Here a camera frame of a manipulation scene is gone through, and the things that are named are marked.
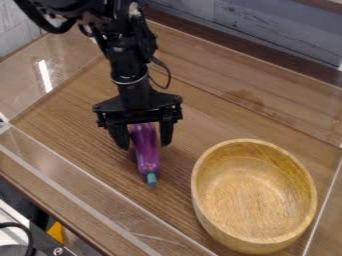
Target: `yellow object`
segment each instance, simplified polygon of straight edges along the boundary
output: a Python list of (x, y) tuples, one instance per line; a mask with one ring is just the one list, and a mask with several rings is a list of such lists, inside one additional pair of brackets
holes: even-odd
[(48, 230), (48, 234), (54, 238), (58, 243), (64, 244), (62, 226), (58, 222), (53, 224), (53, 226)]
[(227, 141), (207, 150), (193, 168), (191, 192), (207, 232), (253, 255), (287, 247), (315, 215), (308, 171), (288, 152), (259, 140)]

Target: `purple object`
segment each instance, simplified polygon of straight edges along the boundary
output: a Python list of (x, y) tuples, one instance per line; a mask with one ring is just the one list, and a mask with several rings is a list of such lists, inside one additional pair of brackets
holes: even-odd
[(156, 186), (160, 174), (156, 131), (152, 123), (133, 124), (129, 128), (135, 146), (139, 174), (147, 179), (149, 186)]

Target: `black cable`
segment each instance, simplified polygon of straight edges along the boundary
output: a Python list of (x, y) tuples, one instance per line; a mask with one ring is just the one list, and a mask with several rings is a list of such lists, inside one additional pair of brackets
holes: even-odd
[(167, 65), (164, 64), (164, 62), (160, 61), (155, 56), (152, 56), (151, 60), (152, 60), (152, 62), (153, 62), (157, 66), (160, 66), (160, 67), (165, 70), (165, 72), (167, 72), (167, 84), (163, 86), (163, 85), (160, 85), (160, 84), (153, 80), (152, 76), (148, 76), (148, 77), (149, 77), (152, 83), (153, 83), (159, 88), (161, 88), (163, 90), (167, 90), (168, 87), (169, 87), (169, 84), (171, 84), (171, 79), (172, 79), (171, 70), (169, 70), (169, 68), (167, 67)]
[(58, 27), (54, 27), (48, 20), (44, 18), (40, 11), (36, 9), (34, 5), (28, 0), (13, 0), (21, 11), (26, 14), (28, 18), (36, 23), (36, 25), (44, 29), (46, 32), (53, 34), (65, 33), (73, 24), (76, 23), (76, 18), (68, 19)]
[(32, 237), (32, 233), (29, 231), (29, 229), (20, 223), (16, 222), (5, 222), (5, 223), (0, 223), (0, 229), (4, 228), (20, 228), (28, 237), (28, 245), (26, 245), (26, 252), (25, 252), (25, 256), (32, 256), (33, 254), (33, 237)]

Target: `bowl rim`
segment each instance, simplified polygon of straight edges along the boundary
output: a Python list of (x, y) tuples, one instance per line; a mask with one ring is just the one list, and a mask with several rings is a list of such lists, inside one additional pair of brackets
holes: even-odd
[[(255, 143), (259, 145), (264, 145), (267, 147), (271, 147), (273, 149), (276, 149), (281, 154), (284, 154), (292, 161), (293, 163), (299, 166), (300, 171), (304, 174), (304, 177), (307, 179), (307, 183), (308, 183), (308, 187), (310, 187), (310, 208), (307, 211), (306, 216), (303, 217), (303, 220), (300, 222), (300, 224), (297, 225), (297, 227), (287, 232), (285, 234), (272, 237), (272, 238), (263, 238), (263, 239), (257, 239), (257, 238), (248, 238), (248, 237), (243, 237), (239, 236), (236, 233), (229, 233), (224, 230), (221, 230), (220, 226), (215, 225), (211, 221), (209, 218), (207, 216), (207, 212), (205, 209), (201, 205), (201, 201), (199, 200), (199, 193), (197, 193), (197, 187), (196, 187), (196, 180), (197, 180), (197, 174), (199, 174), (199, 167), (203, 163), (203, 161), (205, 160), (205, 158), (208, 157), (208, 155), (217, 150), (219, 148), (221, 148), (223, 146), (227, 146), (229, 144), (236, 144), (236, 143)], [(312, 180), (312, 177), (310, 175), (308, 170), (306, 169), (304, 165), (300, 163), (300, 161), (293, 157), (293, 155), (285, 151), (283, 148), (280, 148), (279, 146), (276, 146), (275, 144), (257, 140), (257, 139), (248, 139), (248, 138), (243, 138), (243, 139), (232, 139), (232, 140), (227, 140), (223, 141), (220, 143), (217, 143), (216, 145), (213, 145), (211, 148), (208, 148), (204, 153), (200, 155), (196, 164), (193, 166), (192, 169), (192, 175), (191, 175), (191, 195), (192, 195), (192, 203), (195, 204), (200, 214), (204, 216), (205, 220), (208, 221), (209, 225), (213, 226), (221, 233), (224, 233), (227, 236), (240, 240), (240, 241), (245, 241), (249, 243), (255, 243), (255, 244), (277, 244), (277, 243), (283, 243), (284, 241), (288, 241), (291, 239), (293, 239), (295, 237), (297, 237), (304, 230), (307, 229), (308, 225), (311, 224), (311, 221), (314, 219), (315, 216), (315, 212), (316, 212), (316, 205), (318, 205), (318, 196), (316, 196), (316, 188), (315, 188), (315, 183)]]

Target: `teal tip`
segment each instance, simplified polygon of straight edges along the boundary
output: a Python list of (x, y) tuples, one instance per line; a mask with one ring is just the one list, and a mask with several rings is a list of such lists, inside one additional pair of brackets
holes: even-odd
[(153, 172), (147, 173), (145, 179), (147, 179), (148, 186), (155, 187), (157, 182), (156, 182), (156, 175)]

